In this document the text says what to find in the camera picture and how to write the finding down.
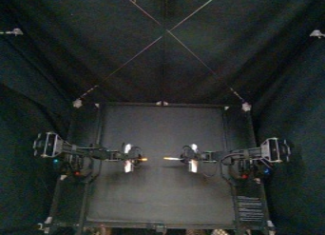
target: light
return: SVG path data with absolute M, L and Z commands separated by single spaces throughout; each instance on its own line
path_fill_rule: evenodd
M 264 170 L 264 174 L 265 174 L 265 175 L 269 175 L 269 174 L 271 174 L 271 169 L 269 169 L 269 168 L 267 168 L 267 169 Z
M 321 37 L 325 37 L 325 34 L 321 33 L 321 31 L 320 31 L 318 29 L 316 29 L 316 30 L 312 32 L 310 37 L 318 37 L 318 39 L 320 39 Z
M 17 36 L 17 35 L 23 35 L 24 33 L 21 29 L 16 28 L 13 29 L 13 31 L 0 31 L 0 34 L 13 34 L 15 36 Z
M 196 144 L 192 144 L 189 147 L 193 149 L 196 153 L 199 152 L 199 146 Z
M 127 154 L 131 149 L 132 149 L 132 145 L 127 144 L 123 150 L 124 154 Z
M 176 157 L 164 157 L 164 160 L 169 160 L 169 161 L 181 161 L 184 159 L 181 158 L 176 158 Z

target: black curtain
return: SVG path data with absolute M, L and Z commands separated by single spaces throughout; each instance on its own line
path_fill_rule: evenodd
M 310 38 L 257 103 L 260 141 L 292 142 L 290 162 L 269 180 L 271 213 L 280 234 L 325 234 L 325 40 Z

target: cable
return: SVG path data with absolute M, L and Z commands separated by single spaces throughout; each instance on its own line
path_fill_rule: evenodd
M 191 54 L 197 58 L 197 60 L 201 62 L 201 64 L 208 68 L 213 78 L 216 81 L 220 81 L 220 76 L 216 74 L 215 70 L 207 65 L 207 63 L 204 62 L 204 60 L 199 57 L 199 55 L 185 46 L 185 44 L 180 41 L 180 39 L 172 34 L 171 30 L 167 30 L 167 32 L 175 37 L 175 39 L 179 41 L 179 43 L 185 47 L 185 49 L 191 52 Z M 240 94 L 237 93 L 237 91 L 229 86 L 229 84 L 223 81 L 223 83 L 225 84 L 225 86 L 231 89 L 231 92 L 237 96 L 237 98 L 240 99 L 240 101 L 244 103 L 247 102 L 245 99 L 240 96 Z
M 159 21 L 149 15 L 149 13 L 137 5 L 137 3 L 133 0 L 128 0 L 137 8 L 139 10 L 156 22 L 157 25 L 161 26 Z
M 160 22 L 153 18 L 153 16 L 136 4 L 133 0 L 128 0 L 136 8 L 147 15 L 147 17 L 151 18 L 155 23 L 163 27 Z M 204 60 L 197 56 L 197 54 L 185 46 L 185 44 L 179 40 L 179 38 L 172 34 L 172 31 L 212 2 L 213 0 L 208 0 L 171 29 L 167 29 L 167 33 L 169 33 L 173 38 L 180 42 L 180 44 L 185 47 L 185 49 L 191 52 L 191 54 L 197 58 L 197 60 L 201 62 L 201 64 L 208 68 L 209 72 L 212 73 L 212 76 L 216 81 L 220 80 L 220 76 L 216 75 L 215 70 L 208 66 L 208 64 L 204 62 Z M 103 82 L 107 81 L 107 79 L 163 38 L 164 35 L 161 35 L 107 77 L 104 77 Z M 235 94 L 235 96 L 240 99 L 243 103 L 245 103 L 245 99 L 240 96 L 237 91 L 228 85 L 225 81 L 223 81 L 227 87 L 231 89 L 231 92 Z M 92 88 L 89 88 L 84 94 L 76 99 L 81 100 L 96 88 L 99 88 L 99 85 L 95 85 Z
M 103 79 L 101 79 L 101 84 L 108 80 L 108 78 L 116 73 L 119 72 L 127 65 L 131 61 L 133 61 L 133 59 L 140 55 L 143 54 L 149 48 L 151 46 L 153 46 L 153 44 L 156 44 L 156 42 L 163 38 L 163 36 L 157 37 L 156 40 L 153 40 L 153 42 L 151 42 L 144 49 L 141 49 L 136 55 L 115 70 L 112 71 L 108 76 L 105 76 Z M 85 93 L 77 98 L 77 100 L 83 99 L 96 88 L 99 88 L 99 85 L 95 85 L 92 88 L 89 88 Z
M 217 167 L 217 165 L 216 165 L 216 169 L 215 169 L 213 174 L 207 174 L 207 173 L 203 171 L 203 175 L 204 175 L 207 178 L 212 178 L 213 176 L 216 176 L 216 174 L 217 174 L 217 170 L 219 170 L 219 167 Z
M 208 0 L 171 29 L 173 31 L 213 0 Z

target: black backdrop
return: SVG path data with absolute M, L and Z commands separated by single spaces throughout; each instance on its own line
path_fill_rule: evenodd
M 52 13 L 41 13 L 36 10 L 39 6 L 28 6 L 29 3 L 25 0 L 23 2 L 15 0 L 17 7 L 27 7 L 21 11 L 17 10 L 13 15 L 4 9 L 4 1 L 1 0 L 0 4 L 1 29 L 12 29 L 23 25 L 27 29 L 25 32 L 28 31 L 25 34 L 31 34 L 29 37 L 1 36 L 0 38 L 0 158 L 3 162 L 0 229 L 7 228 L 11 230 L 13 227 L 41 222 L 48 209 L 48 204 L 44 205 L 44 203 L 51 202 L 39 179 L 39 177 L 51 176 L 51 172 L 48 172 L 47 165 L 43 162 L 39 164 L 39 161 L 32 158 L 31 145 L 36 134 L 44 130 L 56 130 L 65 136 L 71 101 L 80 95 L 81 89 L 87 89 L 89 85 L 96 83 L 96 79 L 88 73 L 87 65 L 79 64 L 85 58 L 84 55 L 80 55 L 79 48 L 73 48 L 73 52 L 67 50 L 71 48 L 68 38 L 73 39 L 73 43 L 81 41 L 80 38 L 69 36 L 68 29 L 65 29 L 63 37 L 63 30 L 57 32 L 57 27 L 51 27 L 53 23 L 61 26 L 60 22 L 53 21 L 53 19 L 51 19 L 47 27 L 43 27 L 43 23 L 48 21 L 47 17 Z M 235 23 L 233 30 L 237 37 L 228 36 L 228 38 L 233 38 L 232 50 L 229 50 L 229 53 L 224 53 L 221 50 L 219 55 L 225 55 L 229 59 L 225 61 L 224 70 L 232 71 L 231 82 L 236 79 L 236 85 L 239 87 L 245 86 L 247 90 L 244 91 L 247 93 L 249 93 L 252 85 L 259 84 L 259 90 L 255 90 L 256 94 L 252 97 L 259 139 L 263 141 L 269 136 L 284 136 L 296 145 L 296 156 L 293 155 L 292 163 L 280 167 L 268 186 L 272 214 L 280 234 L 324 234 L 322 221 L 325 219 L 321 211 L 325 208 L 321 201 L 325 189 L 322 181 L 325 41 L 309 38 L 309 34 L 313 29 L 324 28 L 322 3 L 325 0 L 310 0 L 309 3 L 305 0 L 298 0 L 297 3 L 293 3 L 294 6 L 285 6 L 285 1 L 281 0 L 281 4 L 276 7 L 272 2 L 260 6 L 275 8 L 272 13 L 264 13 L 264 16 L 268 17 L 265 21 L 269 24 L 248 20 L 248 25 L 257 23 L 259 26 L 252 26 L 252 29 L 243 31 Z M 290 12 L 289 8 L 301 8 L 301 10 Z M 191 6 L 187 6 L 187 11 L 192 11 Z M 245 8 L 243 8 L 241 13 L 247 14 Z M 284 14 L 288 16 L 280 27 L 277 21 L 283 21 Z M 92 27 L 88 28 L 92 34 L 97 34 Z M 265 28 L 272 28 L 272 33 L 268 33 Z M 256 41 L 252 32 L 253 35 L 257 35 L 261 31 L 265 32 L 264 36 L 261 35 L 260 40 Z M 63 44 L 57 44 L 57 38 L 63 38 L 64 47 Z M 239 44 L 243 38 L 249 39 L 245 40 L 245 44 Z M 239 54 L 243 67 L 232 67 L 233 62 L 237 62 L 236 55 Z M 261 82 L 260 77 L 265 71 L 272 73 L 264 77 Z M 77 72 L 84 76 L 79 80 L 75 78 Z M 204 77 L 205 74 L 201 76 L 203 84 L 207 83 Z M 108 84 L 107 86 L 112 94 L 108 95 L 101 92 L 100 99 L 109 96 L 112 100 L 127 100 L 124 95 L 115 90 L 116 86 L 112 85 Z M 187 89 L 191 89 L 196 84 L 187 84 L 187 86 Z M 196 91 L 203 92 L 203 88 L 196 87 Z M 201 97 L 192 96 L 196 100 L 209 102 L 219 97 L 223 98 L 223 94 L 221 90 L 212 90 Z M 28 234 L 28 232 L 17 232 L 16 234 Z

